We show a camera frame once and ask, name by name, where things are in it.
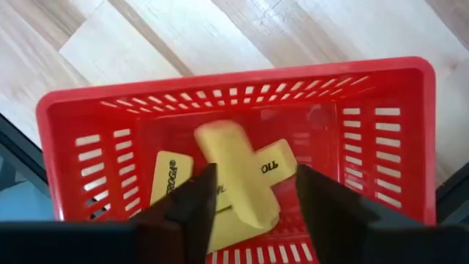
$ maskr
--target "wooden floor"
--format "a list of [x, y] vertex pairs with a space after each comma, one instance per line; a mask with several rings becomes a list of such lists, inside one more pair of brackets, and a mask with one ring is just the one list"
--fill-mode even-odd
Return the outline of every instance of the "wooden floor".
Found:
[[437, 72], [437, 184], [469, 161], [468, 0], [0, 0], [0, 112], [40, 144], [55, 89], [416, 55]]

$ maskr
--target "yellow sponge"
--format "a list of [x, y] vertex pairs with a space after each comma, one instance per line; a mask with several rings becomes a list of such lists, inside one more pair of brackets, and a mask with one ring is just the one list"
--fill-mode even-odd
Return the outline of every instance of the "yellow sponge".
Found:
[[226, 187], [235, 216], [252, 227], [269, 227], [280, 208], [243, 128], [220, 120], [198, 127], [195, 137], [205, 158], [217, 163], [219, 183]]
[[[263, 174], [269, 186], [286, 180], [296, 173], [297, 161], [292, 149], [285, 139], [280, 139], [256, 151], [258, 170]], [[231, 202], [226, 192], [219, 192], [217, 196], [217, 211], [228, 208]]]
[[156, 156], [150, 204], [183, 184], [192, 175], [193, 159], [188, 155], [160, 151]]
[[242, 222], [231, 208], [219, 211], [213, 220], [208, 252], [214, 252], [269, 232], [277, 225], [277, 222], [278, 214], [262, 228], [256, 228]]

